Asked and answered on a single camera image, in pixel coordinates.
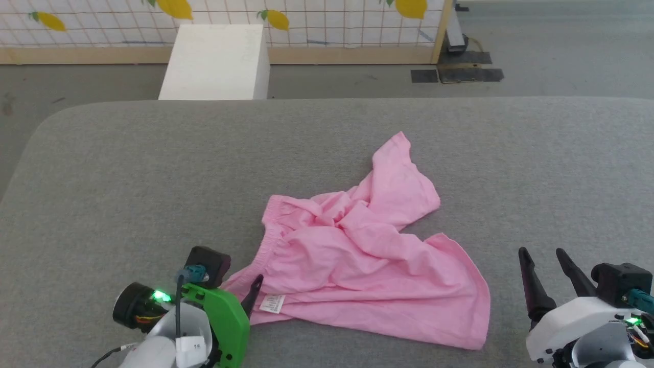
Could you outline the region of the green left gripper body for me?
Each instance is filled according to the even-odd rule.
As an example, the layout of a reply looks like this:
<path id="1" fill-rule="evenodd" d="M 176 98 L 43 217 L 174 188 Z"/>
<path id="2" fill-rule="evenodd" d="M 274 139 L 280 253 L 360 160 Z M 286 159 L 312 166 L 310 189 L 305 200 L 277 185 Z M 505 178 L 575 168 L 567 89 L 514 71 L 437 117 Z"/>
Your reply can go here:
<path id="1" fill-rule="evenodd" d="M 202 305 L 211 327 L 213 347 L 201 367 L 241 367 L 247 352 L 250 319 L 235 295 L 222 289 L 186 284 L 181 295 Z"/>

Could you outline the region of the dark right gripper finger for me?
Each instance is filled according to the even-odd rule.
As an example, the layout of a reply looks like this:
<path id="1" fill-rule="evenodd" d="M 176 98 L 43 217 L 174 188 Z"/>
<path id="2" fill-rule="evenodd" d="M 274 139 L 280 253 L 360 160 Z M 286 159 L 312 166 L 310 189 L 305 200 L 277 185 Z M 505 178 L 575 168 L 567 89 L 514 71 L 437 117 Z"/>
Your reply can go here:
<path id="1" fill-rule="evenodd" d="M 520 247 L 518 251 L 526 310 L 533 329 L 548 312 L 557 307 L 553 298 L 547 295 L 540 278 L 535 272 L 535 264 L 529 251 Z"/>
<path id="2" fill-rule="evenodd" d="M 570 258 L 569 254 L 562 248 L 556 249 L 555 253 L 559 265 L 563 273 L 570 279 L 576 295 L 578 297 L 597 296 L 595 285 L 589 280 L 586 273 Z"/>

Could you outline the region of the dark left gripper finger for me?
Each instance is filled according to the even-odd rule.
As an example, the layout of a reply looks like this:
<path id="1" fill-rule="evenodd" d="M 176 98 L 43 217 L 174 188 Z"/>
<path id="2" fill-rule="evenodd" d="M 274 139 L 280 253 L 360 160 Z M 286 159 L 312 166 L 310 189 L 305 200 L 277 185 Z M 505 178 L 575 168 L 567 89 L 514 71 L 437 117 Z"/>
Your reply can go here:
<path id="1" fill-rule="evenodd" d="M 264 280 L 264 276 L 262 274 L 257 275 L 257 277 L 255 277 L 252 284 L 250 284 L 250 288 L 247 295 L 241 301 L 241 307 L 243 308 L 245 314 L 247 314 L 248 318 L 250 318 L 252 315 L 255 306 L 255 301 L 257 301 L 257 298 L 259 297 L 259 292 L 263 284 L 263 280 Z"/>

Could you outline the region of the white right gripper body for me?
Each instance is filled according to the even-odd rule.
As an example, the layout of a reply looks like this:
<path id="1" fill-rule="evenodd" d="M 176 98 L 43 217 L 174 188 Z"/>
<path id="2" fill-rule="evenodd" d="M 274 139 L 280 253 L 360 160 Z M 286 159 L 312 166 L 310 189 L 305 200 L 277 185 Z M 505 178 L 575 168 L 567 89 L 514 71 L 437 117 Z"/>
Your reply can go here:
<path id="1" fill-rule="evenodd" d="M 619 366 L 632 360 L 624 320 L 630 308 L 616 308 L 597 297 L 577 297 L 548 312 L 528 333 L 532 361 L 553 362 L 560 350 L 570 366 Z"/>

